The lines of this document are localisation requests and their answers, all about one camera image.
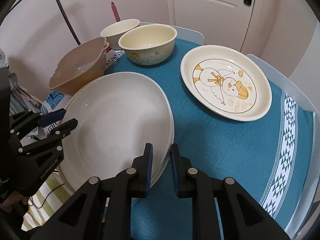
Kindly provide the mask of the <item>cream bowl with duck print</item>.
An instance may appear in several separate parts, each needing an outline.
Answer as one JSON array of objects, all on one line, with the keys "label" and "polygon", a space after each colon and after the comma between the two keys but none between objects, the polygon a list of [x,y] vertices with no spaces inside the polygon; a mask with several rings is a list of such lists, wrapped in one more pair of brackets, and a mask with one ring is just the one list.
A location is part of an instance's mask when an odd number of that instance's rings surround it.
[{"label": "cream bowl with duck print", "polygon": [[177,30],[165,24],[148,24],[125,33],[118,45],[133,63],[152,66],[165,61],[175,46]]}]

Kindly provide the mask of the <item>black curved rack pole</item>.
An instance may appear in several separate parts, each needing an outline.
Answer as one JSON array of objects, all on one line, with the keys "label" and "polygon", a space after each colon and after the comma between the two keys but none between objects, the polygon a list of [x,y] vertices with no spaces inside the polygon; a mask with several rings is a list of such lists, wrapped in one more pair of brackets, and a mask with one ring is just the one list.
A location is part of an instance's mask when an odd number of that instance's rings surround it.
[{"label": "black curved rack pole", "polygon": [[[13,5],[7,10],[7,12],[5,12],[5,11],[3,10],[3,11],[2,11],[2,12],[3,12],[3,19],[1,20],[1,22],[3,22],[4,19],[5,19],[22,1],[23,1],[23,0],[15,0],[14,3],[13,3]],[[58,6],[58,8],[59,8],[59,11],[60,11],[60,13],[61,13],[61,15],[62,15],[62,17],[63,17],[63,19],[64,19],[64,21],[65,21],[65,23],[66,23],[66,25],[67,25],[67,27],[68,27],[68,29],[69,29],[69,31],[70,31],[70,33],[71,33],[72,37],[74,38],[76,44],[77,44],[77,45],[81,45],[81,42],[80,42],[78,36],[76,35],[76,33],[75,33],[75,31],[74,31],[74,29],[73,29],[73,27],[72,27],[72,25],[71,25],[71,22],[70,22],[67,14],[66,14],[64,8],[63,8],[63,5],[62,5],[61,1],[60,1],[60,0],[55,0],[55,2],[56,2],[56,4],[57,4],[57,6]]]}]

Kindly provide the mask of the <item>pile of clothes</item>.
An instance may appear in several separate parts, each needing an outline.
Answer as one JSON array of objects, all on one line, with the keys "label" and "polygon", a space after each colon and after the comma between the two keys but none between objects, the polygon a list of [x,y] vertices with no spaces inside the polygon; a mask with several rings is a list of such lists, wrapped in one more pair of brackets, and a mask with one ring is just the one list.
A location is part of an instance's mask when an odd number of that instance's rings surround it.
[{"label": "pile of clothes", "polygon": [[9,128],[9,116],[33,112],[41,114],[42,101],[31,95],[18,81],[17,74],[9,69],[1,50],[1,135]]}]

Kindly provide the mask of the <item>blue patterned tablecloth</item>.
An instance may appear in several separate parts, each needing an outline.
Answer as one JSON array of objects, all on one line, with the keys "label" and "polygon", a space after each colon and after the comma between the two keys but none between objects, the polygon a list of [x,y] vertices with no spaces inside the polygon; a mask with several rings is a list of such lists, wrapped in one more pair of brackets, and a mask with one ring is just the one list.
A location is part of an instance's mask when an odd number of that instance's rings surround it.
[{"label": "blue patterned tablecloth", "polygon": [[90,129],[80,137],[71,134],[77,145],[88,150],[66,155],[63,163],[86,161],[88,165],[80,167],[82,176],[107,178],[126,168],[147,142],[153,144],[154,163],[162,160],[168,148],[167,124],[156,118],[142,127],[129,124],[136,87],[125,81],[124,74],[138,72],[164,90],[181,154],[213,178],[235,178],[290,237],[295,237],[304,220],[295,210],[310,166],[314,114],[274,83],[271,108],[259,120],[238,122],[213,113],[191,95],[180,75],[182,57],[193,48],[194,43],[177,40],[167,61],[151,68],[134,65],[125,56],[115,59],[106,76],[97,79],[97,92],[104,97],[124,92],[121,116],[116,119],[111,111],[114,102],[99,103]]}]

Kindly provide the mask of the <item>white panel door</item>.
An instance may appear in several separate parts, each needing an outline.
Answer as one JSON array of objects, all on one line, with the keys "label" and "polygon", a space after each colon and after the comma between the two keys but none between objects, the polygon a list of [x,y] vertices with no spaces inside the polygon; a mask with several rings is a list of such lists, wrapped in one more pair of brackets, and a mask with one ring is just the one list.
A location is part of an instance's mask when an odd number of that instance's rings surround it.
[{"label": "white panel door", "polygon": [[201,32],[205,44],[242,50],[255,0],[168,0],[170,22]]}]

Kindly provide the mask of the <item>beige square plastic bowl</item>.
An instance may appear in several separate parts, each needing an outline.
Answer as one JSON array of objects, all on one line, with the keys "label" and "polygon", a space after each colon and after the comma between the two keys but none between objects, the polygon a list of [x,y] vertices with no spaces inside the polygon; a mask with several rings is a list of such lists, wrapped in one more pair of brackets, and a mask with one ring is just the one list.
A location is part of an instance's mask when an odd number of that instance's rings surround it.
[{"label": "beige square plastic bowl", "polygon": [[57,65],[48,89],[74,95],[86,84],[103,76],[109,47],[105,38],[99,37],[68,52]]}]

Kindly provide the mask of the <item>white duck cartoon plate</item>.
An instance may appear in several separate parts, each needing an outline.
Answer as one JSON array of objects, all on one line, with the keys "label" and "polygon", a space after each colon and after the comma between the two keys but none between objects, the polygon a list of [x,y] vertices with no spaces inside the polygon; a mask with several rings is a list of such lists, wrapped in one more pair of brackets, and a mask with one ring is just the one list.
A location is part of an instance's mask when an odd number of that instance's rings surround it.
[{"label": "white duck cartoon plate", "polygon": [[236,121],[255,121],[269,111],[272,92],[263,71],[246,55],[224,46],[188,51],[180,67],[191,94],[211,111]]}]

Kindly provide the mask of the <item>plain white plate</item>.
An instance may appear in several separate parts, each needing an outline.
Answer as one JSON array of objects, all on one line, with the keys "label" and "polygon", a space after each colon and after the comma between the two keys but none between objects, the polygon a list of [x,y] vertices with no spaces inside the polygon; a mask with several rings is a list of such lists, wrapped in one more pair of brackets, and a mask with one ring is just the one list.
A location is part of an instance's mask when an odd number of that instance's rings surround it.
[{"label": "plain white plate", "polygon": [[63,118],[77,127],[63,139],[59,173],[71,191],[90,177],[107,179],[153,146],[151,182],[168,163],[174,120],[168,99],[153,79],[135,72],[100,77],[72,97]]}]

